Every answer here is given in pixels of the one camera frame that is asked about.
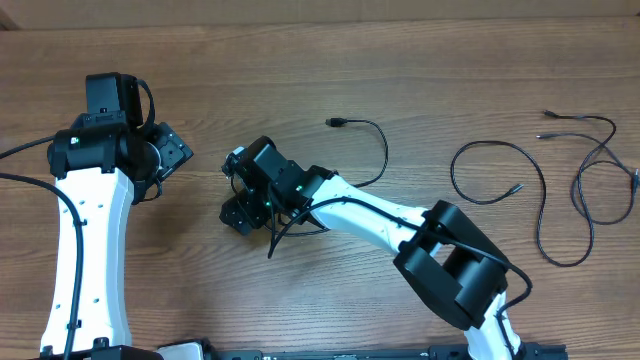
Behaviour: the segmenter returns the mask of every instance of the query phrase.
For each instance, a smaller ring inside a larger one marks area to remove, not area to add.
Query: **cable end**
[[[636,173],[633,175],[633,182],[631,183],[631,190],[634,194],[636,190],[638,190],[638,183],[640,183],[640,179],[638,179],[638,169],[636,169]]]
[[[554,118],[554,119],[558,119],[558,118],[560,118],[560,115],[558,115],[558,114],[554,113],[554,112],[553,112],[553,111],[551,111],[551,110],[544,110],[544,111],[542,112],[542,114],[544,114],[544,116],[548,116],[548,117],[551,117],[551,118]]]
[[[517,193],[518,191],[522,190],[522,188],[523,188],[523,187],[524,187],[524,185],[523,185],[523,184],[518,184],[518,185],[516,185],[516,186],[512,187],[512,188],[509,190],[509,194],[515,194],[515,193]]]
[[[331,118],[331,119],[327,119],[325,121],[325,124],[327,124],[327,126],[331,126],[331,127],[340,127],[340,126],[346,124],[347,122],[349,122],[349,120],[344,119],[344,118]]]

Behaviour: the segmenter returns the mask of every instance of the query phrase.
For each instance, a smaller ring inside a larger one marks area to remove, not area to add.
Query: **black coiled cable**
[[[536,241],[536,245],[538,246],[538,249],[540,250],[540,253],[542,254],[542,256],[549,261],[551,264],[555,265],[555,266],[559,266],[559,267],[572,267],[572,266],[577,266],[580,265],[581,263],[583,263],[591,254],[591,251],[593,250],[593,246],[595,244],[595,228],[594,228],[594,224],[600,224],[600,225],[613,225],[613,224],[617,224],[621,221],[623,221],[624,219],[626,219],[629,214],[631,213],[633,206],[635,204],[635,195],[637,193],[637,188],[638,188],[638,171],[636,170],[635,173],[631,172],[626,166],[624,166],[624,164],[620,161],[620,159],[613,153],[613,151],[611,151],[611,149],[609,149],[606,145],[607,143],[611,140],[611,138],[613,138],[613,135],[616,133],[616,125],[615,123],[608,118],[602,117],[602,116],[596,116],[596,115],[577,115],[577,116],[563,116],[563,115],[558,115],[552,111],[549,110],[545,110],[544,111],[544,115],[548,116],[548,117],[552,117],[554,119],[574,119],[574,120],[584,120],[584,119],[594,119],[594,120],[602,120],[602,121],[606,121],[609,124],[611,124],[611,126],[613,127],[613,130],[611,131],[611,133],[609,134],[609,136],[602,142],[600,142],[599,140],[588,136],[588,135],[584,135],[584,134],[576,134],[576,133],[551,133],[551,134],[542,134],[542,135],[538,135],[537,138],[538,139],[552,139],[552,138],[556,138],[556,137],[562,137],[562,136],[578,136],[578,137],[583,137],[586,139],[590,139],[596,143],[598,143],[598,146],[596,146],[593,150],[591,150],[589,152],[589,154],[587,154],[587,156],[585,157],[585,159],[582,161],[582,164],[580,165],[580,167],[578,168],[578,173],[576,174],[576,177],[574,178],[572,184],[571,184],[571,201],[573,202],[574,207],[576,208],[576,210],[587,220],[587,224],[589,225],[589,246],[587,247],[587,250],[585,251],[584,255],[577,261],[571,262],[571,263],[561,263],[559,261],[556,261],[554,259],[552,259],[549,255],[547,255],[547,253],[545,252],[543,246],[542,246],[542,242],[540,240],[540,231],[542,228],[542,217],[543,217],[543,213],[544,213],[544,206],[546,203],[546,199],[547,199],[547,187],[546,187],[546,183],[544,181],[544,177],[542,175],[542,171],[540,170],[540,167],[538,166],[538,164],[536,163],[536,161],[533,159],[533,157],[528,154],[525,150],[521,149],[520,147],[511,144],[511,143],[507,143],[504,141],[494,141],[494,140],[486,140],[486,141],[474,141],[471,143],[468,143],[466,145],[464,145],[462,148],[460,148],[460,150],[458,150],[458,152],[455,154],[455,156],[453,157],[453,160],[451,161],[451,167],[450,167],[450,175],[451,175],[451,183],[453,184],[453,187],[455,189],[455,191],[465,200],[470,201],[474,204],[478,204],[478,205],[488,205],[488,204],[494,204],[497,203],[513,194],[515,194],[516,192],[518,192],[520,189],[522,189],[522,184],[518,184],[514,187],[512,187],[509,191],[507,191],[504,195],[501,195],[493,200],[476,200],[473,198],[470,198],[469,196],[466,196],[465,194],[462,193],[462,191],[460,190],[460,188],[458,187],[458,184],[456,183],[456,178],[455,178],[455,162],[458,159],[458,157],[460,156],[460,154],[462,154],[464,151],[466,151],[467,149],[469,149],[470,147],[473,147],[474,145],[479,145],[479,144],[487,144],[487,145],[503,145],[503,146],[508,146],[511,147],[513,149],[516,149],[518,151],[520,151],[523,155],[525,155],[527,157],[527,159],[533,164],[533,166],[536,168],[536,171],[538,172],[538,176],[540,177],[540,181],[542,183],[542,202],[540,204],[540,210],[539,210],[539,214],[538,214],[538,224],[536,226],[536,232],[535,232],[535,241]],[[605,150],[609,156],[611,156],[611,158],[614,161],[607,161],[607,160],[598,160],[598,161],[594,161],[589,163],[589,160],[591,160],[591,158],[593,157],[593,155],[598,152],[599,150]],[[594,220],[591,217],[591,213],[589,212],[589,207],[587,206],[587,202],[584,198],[584,193],[582,190],[582,174],[584,173],[584,171],[594,165],[597,164],[603,164],[603,163],[608,163],[614,166],[619,167],[620,169],[624,170],[631,178],[631,200],[629,202],[629,206],[627,208],[627,211],[624,213],[624,215],[622,215],[620,218],[616,219],[616,220],[612,220],[612,221],[599,221],[599,220]],[[579,195],[579,202],[575,197],[575,189],[578,189],[578,195]]]

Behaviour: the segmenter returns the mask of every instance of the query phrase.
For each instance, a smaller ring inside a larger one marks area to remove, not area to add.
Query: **wood grain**
[[[14,28],[633,16],[640,0],[0,0]]]
[[[147,80],[158,121],[195,156],[159,201],[132,209],[126,301],[136,346],[208,336],[220,349],[274,351],[424,347],[463,342],[434,316],[391,258],[338,233],[287,239],[266,259],[268,234],[243,238],[219,220],[231,195],[225,155],[269,135],[303,167],[374,176],[382,148],[366,126],[327,128],[331,116],[377,121],[389,168],[368,190],[407,205],[459,205],[534,281],[511,312],[525,341],[567,344],[572,359],[635,359],[640,350],[639,212],[598,226],[593,255],[577,268],[546,263],[534,241],[540,184],[511,149],[484,147],[457,164],[460,186],[493,206],[465,202],[449,162],[468,141],[515,142],[540,163],[549,187],[542,238],[557,259],[577,259],[587,226],[568,197],[594,146],[535,135],[578,131],[604,139],[593,121],[545,119],[541,109],[616,120],[611,148],[639,167],[638,18],[429,21],[344,25],[175,27],[0,33],[0,149],[65,128],[85,110],[84,77],[120,71]],[[1,171],[52,181],[45,148],[4,159]],[[585,174],[594,216],[613,218],[629,180],[612,167]],[[0,358],[37,353],[55,279],[55,199],[0,182]],[[510,293],[523,289],[510,275]]]

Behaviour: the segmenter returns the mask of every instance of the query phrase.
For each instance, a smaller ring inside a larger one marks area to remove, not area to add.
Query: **black cable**
[[[162,183],[160,182],[160,180],[158,178],[155,179],[154,183],[156,184],[156,194],[154,195],[154,197],[152,198],[148,198],[148,199],[142,199],[140,200],[140,202],[148,202],[148,201],[153,201],[157,198],[159,198],[160,196],[162,196]]]
[[[502,336],[505,340],[505,343],[507,344],[507,348],[509,349],[509,353],[511,354],[511,357],[515,359],[515,353],[513,351],[513,346],[511,345],[511,342],[509,341],[509,337],[507,336],[507,331],[506,328],[504,327],[504,317],[503,314],[504,312],[509,309],[512,306],[515,306],[517,304],[519,304],[520,302],[522,302],[524,299],[526,299],[530,294],[531,294],[531,290],[533,289],[533,283],[531,282],[531,279],[529,278],[529,276],[527,276],[527,274],[522,271],[520,268],[518,268],[517,266],[513,265],[511,262],[509,261],[505,261],[503,259],[500,259],[492,254],[489,254],[485,251],[482,251],[480,249],[477,249],[473,246],[461,243],[457,240],[454,239],[450,239],[448,237],[442,236],[440,234],[431,232],[429,230],[424,230],[422,229],[420,226],[412,224],[404,219],[402,219],[401,217],[398,216],[394,216],[374,205],[371,205],[365,201],[362,201],[360,199],[354,199],[354,198],[350,198],[350,197],[340,197],[340,198],[334,198],[334,199],[329,199],[329,200],[325,200],[325,201],[321,201],[305,210],[303,210],[302,212],[300,212],[298,215],[296,215],[293,219],[291,219],[291,221],[280,231],[280,235],[278,235],[278,237],[275,238],[275,241],[272,242],[271,244],[271,248],[269,249],[269,255],[268,258],[270,259],[273,256],[273,252],[275,250],[275,247],[278,245],[278,243],[280,242],[280,240],[282,239],[282,237],[284,236],[284,234],[286,234],[287,231],[289,231],[289,229],[291,229],[291,227],[293,226],[293,224],[295,224],[296,222],[298,222],[300,219],[302,219],[302,217],[308,215],[309,213],[311,213],[313,210],[316,210],[318,208],[321,208],[323,206],[327,206],[330,204],[334,204],[334,203],[353,203],[353,204],[357,204],[360,206],[363,206],[379,215],[382,215],[384,217],[386,217],[387,219],[397,223],[399,226],[405,226],[408,227],[412,230],[415,230],[417,232],[423,233],[423,234],[427,234],[428,236],[433,237],[434,239],[438,240],[438,242],[442,243],[442,244],[451,244],[454,245],[456,247],[460,247],[464,250],[476,253],[480,256],[484,256],[486,258],[488,258],[491,261],[496,262],[498,265],[501,265],[503,267],[505,267],[508,270],[512,270],[514,273],[516,273],[518,276],[520,276],[522,278],[522,280],[524,280],[527,288],[525,289],[525,291],[515,297],[513,300],[505,303],[503,306],[500,307],[500,309],[498,309],[498,311],[496,312],[496,318],[498,319],[498,325],[500,327],[500,331],[502,332]]]
[[[478,205],[487,205],[487,204],[494,204],[506,197],[509,197],[513,194],[515,194],[516,192],[520,191],[520,189],[522,189],[523,185],[522,184],[518,184],[513,186],[509,191],[507,191],[504,195],[501,195],[493,200],[485,200],[485,201],[480,201],[480,200],[475,200],[473,198],[470,198],[468,196],[466,196],[465,194],[462,193],[462,190],[460,190],[460,188],[458,187],[458,184],[456,183],[456,177],[455,177],[455,164],[456,164],[456,160],[458,159],[458,157],[460,156],[460,154],[462,154],[463,152],[465,152],[467,149],[469,149],[470,147],[473,147],[475,145],[480,145],[480,144],[487,144],[487,145],[499,145],[499,146],[507,146],[513,149],[518,150],[522,155],[524,155],[527,160],[529,160],[529,162],[531,162],[531,164],[533,164],[533,167],[536,169],[536,172],[538,173],[538,177],[540,178],[540,184],[542,185],[542,201],[540,203],[540,210],[538,211],[538,224],[536,226],[536,232],[535,232],[535,240],[536,240],[536,245],[538,246],[538,249],[540,249],[540,252],[542,253],[542,256],[547,259],[549,262],[553,263],[554,260],[549,258],[546,254],[546,252],[544,251],[543,247],[542,247],[542,241],[540,240],[540,231],[542,229],[542,218],[544,215],[544,206],[547,202],[547,183],[544,181],[544,176],[542,175],[542,170],[540,169],[540,166],[538,165],[538,163],[536,162],[536,160],[533,158],[533,156],[531,156],[531,154],[529,154],[528,152],[526,152],[524,149],[520,148],[519,146],[512,144],[512,143],[508,143],[508,142],[504,142],[504,141],[497,141],[497,140],[481,140],[481,141],[473,141],[470,142],[466,145],[464,145],[463,147],[460,148],[460,150],[458,150],[458,152],[454,155],[453,159],[451,160],[451,167],[450,167],[450,176],[451,176],[451,183],[453,184],[453,188],[456,190],[456,192],[458,193],[458,195],[460,195],[463,199],[470,201],[474,204],[478,204]]]
[[[365,182],[361,182],[359,184],[355,184],[353,186],[356,188],[361,188],[361,187],[369,186],[374,182],[378,181],[384,174],[385,170],[387,169],[387,163],[389,162],[389,144],[387,143],[387,137],[384,136],[384,132],[382,132],[382,129],[380,128],[380,126],[378,126],[378,124],[370,120],[348,120],[343,118],[327,119],[325,123],[331,127],[340,127],[346,123],[364,123],[364,124],[372,125],[378,130],[378,132],[380,133],[380,137],[382,137],[382,142],[384,143],[384,164],[382,165],[382,169],[380,170],[380,173],[378,174],[378,176],[376,176],[375,178]]]
[[[58,188],[56,188],[55,186],[49,183],[46,183],[44,181],[40,181],[37,179],[33,179],[30,177],[4,174],[4,173],[0,173],[0,179],[20,181],[27,184],[39,186],[43,189],[51,191],[52,193],[56,194],[60,198],[60,200],[62,200],[65,203],[65,205],[69,208],[69,211],[71,212],[71,216],[73,217],[73,226],[76,228],[76,273],[75,273],[75,279],[73,283],[73,296],[71,299],[71,314],[69,316],[67,341],[64,347],[64,356],[63,356],[64,360],[68,360],[69,357],[71,356],[71,351],[73,349],[73,340],[75,338],[76,328],[78,327],[78,308],[80,305],[80,288],[82,284],[82,267],[83,267],[83,260],[84,260],[83,258],[84,257],[84,241],[82,237],[83,222],[80,221],[80,214],[78,214],[78,210],[76,209],[71,199],[69,199],[69,197],[67,197],[65,193],[63,193]]]
[[[40,144],[44,144],[44,143],[47,143],[49,141],[52,141],[53,138],[54,138],[54,136],[48,136],[48,137],[42,138],[40,140],[32,141],[30,143],[26,143],[24,145],[17,146],[15,148],[11,149],[11,150],[7,150],[7,151],[3,152],[2,154],[0,154],[0,160],[6,158],[9,155],[13,155],[13,154],[15,154],[17,152],[20,152],[22,150],[28,149],[30,147],[34,147],[36,145],[40,145]]]
[[[550,133],[550,134],[542,134],[542,135],[538,135],[537,138],[538,139],[552,139],[552,138],[556,138],[556,137],[562,137],[562,136],[577,136],[577,137],[582,137],[585,139],[589,139],[591,141],[594,141],[598,144],[602,144],[600,142],[600,140],[595,139],[589,135],[585,135],[585,134],[577,134],[577,133]],[[593,221],[594,224],[598,224],[598,225],[614,225],[614,224],[618,224],[622,221],[624,221],[629,214],[631,214],[631,211],[633,210],[633,206],[635,205],[635,197],[636,197],[636,192],[638,189],[638,173],[637,173],[637,169],[636,169],[636,173],[633,173],[631,170],[629,170],[623,163],[622,161],[620,161],[620,159],[616,156],[616,154],[611,151],[611,149],[609,149],[606,145],[602,147],[607,154],[609,154],[609,156],[614,160],[614,161],[608,161],[608,160],[598,160],[598,161],[594,161],[589,163],[587,166],[584,167],[584,169],[582,169],[582,173],[584,173],[584,171],[586,171],[588,168],[594,166],[594,165],[598,165],[598,164],[610,164],[613,166],[616,166],[620,169],[622,169],[625,173],[627,173],[627,175],[629,175],[630,179],[631,179],[631,197],[629,199],[629,206],[627,207],[627,210],[625,211],[625,213],[620,216],[619,218],[615,219],[615,220],[611,220],[611,221],[603,221],[603,220],[596,220],[594,218],[591,218],[591,221]],[[576,177],[573,179],[573,182],[571,183],[571,202],[573,203],[573,206],[575,207],[576,211],[578,213],[580,213],[580,215],[582,215],[582,217],[584,217],[585,219],[587,218],[586,214],[584,213],[584,211],[580,208],[580,205],[578,204],[578,201],[576,200],[576,196],[575,196],[575,192],[576,192],[576,185],[578,184],[578,176],[576,175]]]
[[[556,114],[556,113],[554,113],[552,111],[549,111],[549,110],[545,110],[544,111],[544,115],[548,116],[548,117],[552,117],[554,119],[573,119],[573,120],[594,119],[594,120],[602,120],[602,121],[606,121],[609,124],[611,124],[611,127],[612,127],[611,134],[609,134],[609,136],[603,142],[599,142],[598,146],[596,146],[593,150],[591,150],[591,152],[589,152],[589,154],[587,154],[587,156],[582,161],[582,164],[580,164],[580,167],[578,168],[578,174],[576,175],[576,180],[577,180],[577,183],[578,183],[578,194],[580,195],[580,203],[582,205],[582,208],[584,209],[584,217],[585,217],[585,219],[587,219],[587,224],[589,225],[589,247],[587,248],[587,251],[585,252],[585,254],[582,256],[582,258],[580,260],[578,260],[576,262],[573,262],[573,263],[568,263],[567,264],[567,263],[560,263],[558,261],[555,261],[555,260],[551,259],[544,252],[542,247],[539,247],[542,255],[550,263],[552,263],[552,264],[554,264],[556,266],[560,266],[560,267],[577,266],[577,265],[580,265],[582,262],[584,262],[589,257],[589,255],[591,254],[591,250],[593,250],[593,246],[594,246],[595,241],[596,241],[594,222],[593,222],[593,219],[591,218],[591,213],[589,212],[589,207],[587,206],[587,201],[585,200],[584,193],[582,191],[582,173],[584,172],[585,166],[587,165],[587,163],[589,162],[589,160],[591,159],[593,154],[595,154],[600,149],[603,149],[607,145],[607,143],[611,140],[611,138],[613,138],[613,135],[615,135],[615,133],[616,133],[616,124],[612,120],[610,120],[610,119],[608,119],[606,117],[595,116],[595,115],[564,116],[564,115],[558,115],[558,114]]]
[[[153,125],[156,119],[156,107],[153,103],[153,96],[151,95],[151,89],[149,89],[149,85],[147,85],[147,83],[142,79],[137,79],[136,83],[144,89],[144,91],[147,93],[147,96],[149,97],[149,113],[147,114],[147,120],[139,129],[142,135],[144,137],[147,137],[153,130]]]
[[[536,245],[538,246],[538,249],[540,250],[540,253],[542,254],[542,256],[551,264],[555,265],[555,266],[559,266],[559,267],[572,267],[572,266],[577,266],[580,265],[581,263],[583,263],[591,254],[591,251],[593,250],[593,246],[595,244],[595,228],[594,228],[594,224],[598,224],[601,223],[603,225],[611,225],[611,224],[616,224],[622,220],[624,220],[629,213],[631,213],[631,210],[633,209],[633,205],[635,203],[635,194],[636,194],[636,190],[638,187],[638,175],[636,174],[632,174],[631,171],[629,171],[623,164],[622,162],[615,156],[615,154],[609,149],[607,148],[606,144],[611,140],[611,138],[613,137],[613,135],[616,132],[616,125],[613,121],[611,121],[608,118],[602,117],[602,116],[595,116],[595,115],[579,115],[579,116],[561,116],[558,115],[554,112],[545,110],[544,111],[544,115],[548,116],[548,117],[552,117],[555,119],[575,119],[575,120],[583,120],[583,119],[595,119],[595,120],[602,120],[602,121],[606,121],[609,124],[611,124],[611,126],[613,127],[613,130],[611,132],[611,134],[606,138],[605,141],[600,142],[599,140],[588,136],[588,135],[583,135],[583,134],[575,134],[575,133],[554,133],[554,134],[542,134],[538,136],[538,139],[550,139],[550,138],[554,138],[554,137],[559,137],[559,136],[579,136],[579,137],[583,137],[583,138],[587,138],[590,139],[592,141],[595,141],[598,143],[598,146],[596,146],[593,150],[591,150],[591,152],[589,152],[589,154],[587,154],[587,156],[585,157],[585,159],[583,160],[582,164],[580,165],[580,168],[578,169],[578,173],[572,183],[571,186],[571,197],[572,197],[572,201],[574,203],[574,206],[576,208],[576,210],[587,220],[587,223],[589,225],[589,245],[587,247],[587,250],[585,251],[584,255],[577,261],[572,262],[572,263],[560,263],[554,259],[552,259],[551,257],[549,257],[547,255],[547,253],[545,252],[544,248],[542,247],[542,242],[540,240],[540,232],[541,232],[541,227],[542,227],[542,215],[544,212],[544,206],[545,206],[545,202],[546,202],[546,198],[547,198],[547,189],[546,189],[546,184],[544,181],[544,177],[542,175],[542,171],[540,170],[540,167],[538,166],[538,164],[535,162],[535,160],[533,159],[533,157],[531,155],[529,155],[526,151],[524,151],[523,149],[519,148],[518,146],[511,144],[511,143],[506,143],[503,141],[474,141],[471,142],[469,144],[464,145],[460,150],[458,150],[458,152],[456,153],[456,155],[454,156],[453,160],[451,161],[451,182],[453,184],[454,189],[456,190],[456,192],[465,200],[470,201],[474,204],[479,204],[479,205],[486,205],[486,204],[493,204],[496,203],[508,196],[513,195],[515,192],[519,191],[522,188],[521,184],[518,184],[514,187],[512,187],[509,191],[507,191],[507,193],[505,193],[504,195],[493,199],[493,200],[488,200],[488,201],[479,201],[479,200],[475,200],[472,199],[466,195],[464,195],[462,193],[462,191],[460,190],[460,188],[458,187],[456,180],[455,180],[455,175],[454,175],[454,166],[455,166],[455,161],[458,158],[458,156],[460,156],[460,154],[462,152],[464,152],[465,150],[467,150],[469,147],[473,146],[473,145],[477,145],[477,144],[489,144],[489,145],[504,145],[504,146],[509,146],[512,147],[518,151],[520,151],[522,154],[524,154],[527,159],[529,159],[529,161],[534,165],[534,167],[536,168],[536,171],[538,172],[538,176],[540,177],[540,181],[542,183],[542,203],[540,205],[540,212],[538,215],[538,224],[536,226],[536,234],[535,234],[535,240],[536,240]],[[600,151],[600,150],[606,150],[607,153],[615,160],[615,162],[610,162],[610,161],[595,161],[593,163],[588,164],[589,160],[593,157],[593,155]],[[615,165],[621,169],[623,169],[627,174],[629,174],[629,176],[631,176],[632,178],[632,185],[631,185],[631,201],[629,204],[629,207],[627,208],[627,212],[625,212],[625,214],[619,218],[616,219],[614,221],[597,221],[591,217],[591,213],[589,212],[589,208],[587,207],[585,198],[584,198],[584,193],[582,191],[582,173],[588,169],[589,167],[596,165],[596,164],[601,164],[601,163],[610,163],[612,165]],[[580,197],[580,205],[582,206],[582,209],[584,210],[580,210],[580,206],[578,206],[578,203],[575,200],[575,186],[577,184],[578,187],[578,194]]]
[[[269,198],[269,202],[270,202],[270,207],[271,207],[271,226],[269,226],[268,224],[264,224],[264,227],[267,228],[267,230],[269,230],[271,232],[271,246],[275,247],[273,245],[274,241],[275,241],[275,237],[280,235],[281,232],[277,231],[275,228],[275,209],[284,209],[284,206],[282,206],[282,204],[280,203],[280,201],[278,200],[277,196],[275,195],[275,193],[273,192],[273,184],[269,183],[269,186],[267,188],[267,196]],[[280,218],[280,213],[278,213],[278,223],[282,223],[282,219]],[[302,237],[302,236],[309,236],[309,235],[317,235],[317,234],[322,234],[322,233],[326,233],[328,232],[330,229],[328,228],[320,228],[318,230],[312,230],[312,231],[305,231],[305,232],[299,232],[299,233],[293,233],[293,234],[287,234],[284,233],[285,237]]]
[[[238,195],[238,190],[236,190],[236,186],[233,185],[233,179],[236,177],[236,174],[231,174],[231,176],[229,177],[229,182],[231,182],[231,190],[233,190],[233,193]]]

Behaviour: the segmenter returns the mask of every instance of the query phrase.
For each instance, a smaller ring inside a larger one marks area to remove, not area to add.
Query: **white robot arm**
[[[146,122],[139,86],[150,100]],[[154,123],[153,98],[144,81],[118,73],[90,75],[86,89],[88,113],[59,131],[47,151],[56,188],[70,202],[58,202],[56,284],[40,358],[162,359],[130,347],[124,301],[127,218],[131,205],[146,201],[154,184],[154,199],[160,196],[162,182],[193,152],[166,123]]]
[[[312,206],[322,201],[342,197],[363,200],[417,226],[422,225],[425,221],[422,215],[427,209],[406,207],[380,199],[356,189],[340,176],[333,176],[322,183],[313,194]],[[415,230],[398,226],[393,220],[354,203],[334,203],[313,210],[311,214],[322,226],[358,236],[394,256],[398,255],[400,244],[403,241],[411,240],[416,234]],[[429,255],[435,257],[441,246],[441,243],[437,243]],[[482,326],[479,328],[472,326],[464,332],[469,343],[469,355],[472,359],[511,360],[511,354],[507,350],[507,344],[500,332],[496,317],[498,309],[505,303],[506,296],[506,291],[497,294],[485,311],[485,321]],[[507,330],[513,352],[517,353],[520,347],[520,337],[513,331],[508,319],[505,318],[503,324]]]
[[[246,235],[265,226],[268,219],[273,223],[275,212],[292,219],[280,235],[272,237],[270,255],[282,233],[303,221],[353,234],[396,257],[394,264],[425,305],[464,330],[469,358],[534,356],[525,354],[526,344],[500,311],[506,301],[508,270],[501,264],[510,263],[455,206],[441,201],[428,210],[380,199],[327,169],[312,166],[302,170],[278,153],[267,137],[230,153],[222,171],[244,185],[223,204],[223,223]],[[456,249],[440,265],[434,257],[447,243]],[[545,359],[537,351],[535,356]]]

